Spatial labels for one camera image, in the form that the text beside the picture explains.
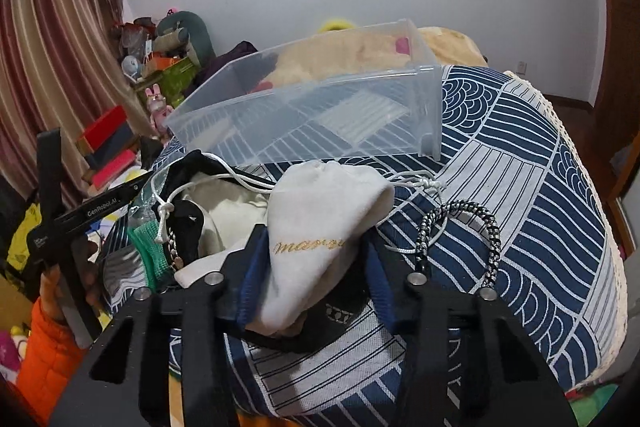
silver screw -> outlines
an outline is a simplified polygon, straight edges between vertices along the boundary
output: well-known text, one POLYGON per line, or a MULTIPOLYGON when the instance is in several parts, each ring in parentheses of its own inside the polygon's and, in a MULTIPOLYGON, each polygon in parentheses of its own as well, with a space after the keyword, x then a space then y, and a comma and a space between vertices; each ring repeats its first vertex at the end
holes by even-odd
POLYGON ((406 276, 406 280, 413 286, 422 286, 427 282, 427 276, 424 273, 413 272, 406 276))
POLYGON ((146 301, 152 294, 151 288, 142 286, 142 288, 138 288, 133 292, 133 298, 136 301, 146 301))
POLYGON ((206 282, 209 286, 215 286, 216 284, 220 284, 225 280, 225 276, 220 272, 211 272, 207 273, 204 276, 204 282, 206 282))
POLYGON ((495 301, 498 298, 498 292, 493 288, 480 288, 478 295, 485 301, 495 301))

transparent plastic container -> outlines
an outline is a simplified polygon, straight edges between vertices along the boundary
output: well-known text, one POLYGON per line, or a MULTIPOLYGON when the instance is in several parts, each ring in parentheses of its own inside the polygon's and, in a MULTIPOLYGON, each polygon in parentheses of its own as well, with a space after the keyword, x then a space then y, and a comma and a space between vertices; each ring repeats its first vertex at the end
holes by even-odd
POLYGON ((231 165, 415 153, 439 160, 442 67, 409 20, 328 32, 228 63, 166 124, 187 150, 231 165))

pink rabbit doll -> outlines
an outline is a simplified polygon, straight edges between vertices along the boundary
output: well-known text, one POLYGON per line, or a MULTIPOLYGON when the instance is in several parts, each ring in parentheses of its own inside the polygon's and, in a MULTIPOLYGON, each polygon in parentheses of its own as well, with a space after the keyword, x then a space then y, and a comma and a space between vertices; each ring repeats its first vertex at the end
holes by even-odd
POLYGON ((153 90, 147 87, 145 94, 147 97, 146 108, 151 115, 151 127, 158 131, 161 140, 164 142, 169 138, 169 130, 164 125, 164 120, 174 111, 174 108, 167 105, 166 98, 160 92, 158 84, 153 85, 153 90))

black and silver braided rope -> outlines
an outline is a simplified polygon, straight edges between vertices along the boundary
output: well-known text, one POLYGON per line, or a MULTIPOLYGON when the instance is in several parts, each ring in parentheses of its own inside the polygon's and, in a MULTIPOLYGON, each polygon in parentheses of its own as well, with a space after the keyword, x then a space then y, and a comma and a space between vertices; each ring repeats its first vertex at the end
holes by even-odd
POLYGON ((418 230, 418 240, 415 243, 415 269, 420 273, 426 273, 430 269, 428 249, 434 225, 441 222, 445 216, 456 217, 460 212, 468 212, 484 222, 489 241, 489 258, 481 287, 493 288, 498 277, 498 263, 500 263, 502 251, 500 229, 495 222, 495 216, 487 208, 473 201, 449 201, 424 214, 418 230))

striped curtain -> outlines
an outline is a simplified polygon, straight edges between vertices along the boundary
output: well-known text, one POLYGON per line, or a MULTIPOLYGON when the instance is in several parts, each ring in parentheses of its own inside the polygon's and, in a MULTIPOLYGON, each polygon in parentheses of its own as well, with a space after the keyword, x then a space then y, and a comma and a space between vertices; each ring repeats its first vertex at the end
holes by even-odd
POLYGON ((36 134, 60 127, 63 198, 79 203, 88 168, 74 145, 105 111, 123 105, 150 135, 108 38, 122 0, 0 0, 0 173, 27 196, 37 186, 36 134))

